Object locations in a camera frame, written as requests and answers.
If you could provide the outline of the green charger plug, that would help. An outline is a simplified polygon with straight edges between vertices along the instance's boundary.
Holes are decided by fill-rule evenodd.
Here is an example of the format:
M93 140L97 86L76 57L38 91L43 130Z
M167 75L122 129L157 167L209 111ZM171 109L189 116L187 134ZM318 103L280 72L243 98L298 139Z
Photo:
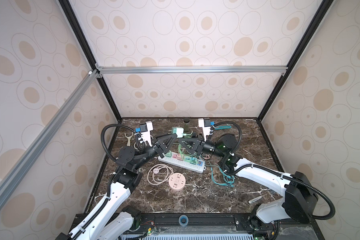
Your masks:
M177 138L182 138L184 136L184 128L172 127L172 134L176 134Z
M171 158L172 157L172 151L169 151L168 153L165 154L165 157L167 158Z

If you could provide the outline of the teal charger plug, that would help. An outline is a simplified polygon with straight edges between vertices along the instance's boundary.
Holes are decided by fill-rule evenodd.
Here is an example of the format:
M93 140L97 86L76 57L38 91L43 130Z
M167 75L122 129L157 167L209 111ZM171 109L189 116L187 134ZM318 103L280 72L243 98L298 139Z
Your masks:
M190 162L191 164L193 164L193 165L197 165L197 164L198 164L198 159L196 159L196 158L190 158L190 159L189 159L189 162Z

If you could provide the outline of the pink charger plug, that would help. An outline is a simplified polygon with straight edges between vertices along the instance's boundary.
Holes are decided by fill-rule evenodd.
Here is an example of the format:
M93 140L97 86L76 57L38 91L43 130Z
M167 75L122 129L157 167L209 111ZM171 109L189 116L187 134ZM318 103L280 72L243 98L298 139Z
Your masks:
M173 154L172 154L172 158L173 158L173 159L176 159L176 160L178 160L178 161L183 161L182 156L181 156L180 154L177 154L177 153L173 153Z

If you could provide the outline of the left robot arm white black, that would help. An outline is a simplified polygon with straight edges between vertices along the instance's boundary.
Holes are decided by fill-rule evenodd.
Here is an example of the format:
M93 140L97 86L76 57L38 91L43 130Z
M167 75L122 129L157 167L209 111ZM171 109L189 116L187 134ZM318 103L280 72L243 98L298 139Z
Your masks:
M58 240L116 240L124 232L139 227L141 213L135 208L125 208L115 219L112 216L138 186L143 176L139 171L140 167L155 157L163 158L178 136L167 134L151 138L152 123L146 122L132 132L137 140L148 145L140 151L131 146L123 147L115 158L105 143L105 133L112 127L113 124L107 125L101 132L101 143L106 155L118 165L108 181L107 192L75 228L68 234L60 233Z

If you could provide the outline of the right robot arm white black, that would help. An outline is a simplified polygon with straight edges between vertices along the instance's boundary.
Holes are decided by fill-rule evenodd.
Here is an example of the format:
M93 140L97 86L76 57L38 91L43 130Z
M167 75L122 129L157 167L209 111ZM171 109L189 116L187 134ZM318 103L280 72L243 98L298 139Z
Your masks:
M225 134L218 142L211 140L216 127L231 125L238 135ZM241 127L231 121L212 123L209 119L199 119L202 134L195 138L179 138L179 144L191 155L209 154L220 157L218 163L222 172L231 177L249 179L275 191L281 199L254 208L252 219L264 224L273 221L293 219L307 224L312 219L329 220L334 217L336 208L322 191L313 187L301 172L294 174L274 171L257 165L237 154L242 141Z

